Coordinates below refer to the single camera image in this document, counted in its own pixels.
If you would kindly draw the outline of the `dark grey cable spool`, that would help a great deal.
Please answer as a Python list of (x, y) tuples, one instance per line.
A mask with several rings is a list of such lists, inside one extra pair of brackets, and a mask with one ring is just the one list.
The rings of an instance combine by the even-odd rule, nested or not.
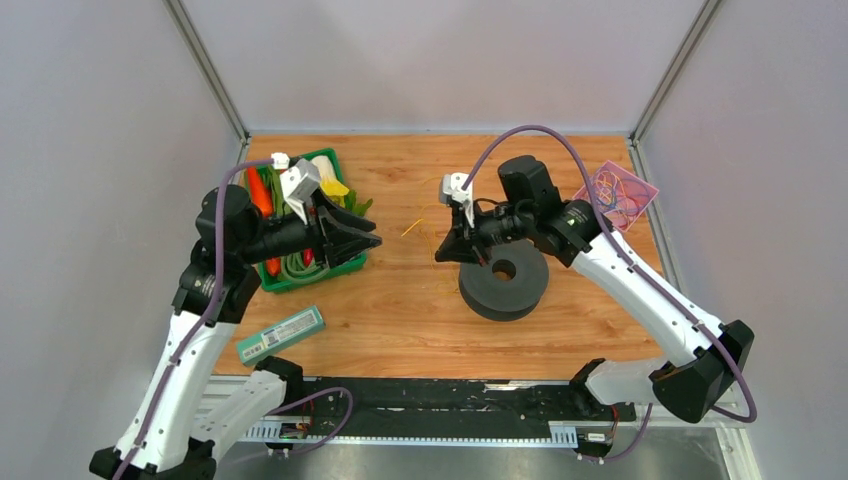
[(466, 305), (479, 316), (498, 322), (530, 314), (548, 284), (547, 261), (527, 240), (494, 247), (485, 265), (461, 264), (458, 277)]

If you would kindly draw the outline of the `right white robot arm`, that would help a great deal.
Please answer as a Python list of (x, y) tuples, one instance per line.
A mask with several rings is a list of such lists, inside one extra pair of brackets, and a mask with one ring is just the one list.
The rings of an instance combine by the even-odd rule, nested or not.
[(698, 423), (718, 412), (718, 400), (747, 361), (752, 329), (741, 320), (720, 320), (674, 289), (589, 202), (563, 199), (535, 157), (502, 163), (498, 176), (506, 199), (490, 210), (474, 197), (470, 175), (443, 176), (439, 200), (451, 210), (451, 227), (436, 261), (485, 266), (500, 246), (529, 242), (603, 289), (663, 352), (646, 360), (588, 362), (571, 380), (575, 413), (593, 419), (613, 404), (658, 403)]

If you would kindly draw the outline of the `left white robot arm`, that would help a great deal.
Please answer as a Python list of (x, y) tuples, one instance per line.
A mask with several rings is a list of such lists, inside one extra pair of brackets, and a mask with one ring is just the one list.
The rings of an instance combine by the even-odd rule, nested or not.
[(260, 286), (257, 265), (312, 249), (339, 266), (381, 244), (375, 224), (313, 192), (304, 216), (264, 218), (248, 191), (217, 187), (195, 221), (199, 239), (182, 272), (169, 332), (148, 390), (124, 435), (89, 464), (104, 479), (210, 479), (247, 430), (273, 410), (304, 405), (303, 370), (263, 360), (247, 383), (207, 417), (196, 416), (225, 346)]

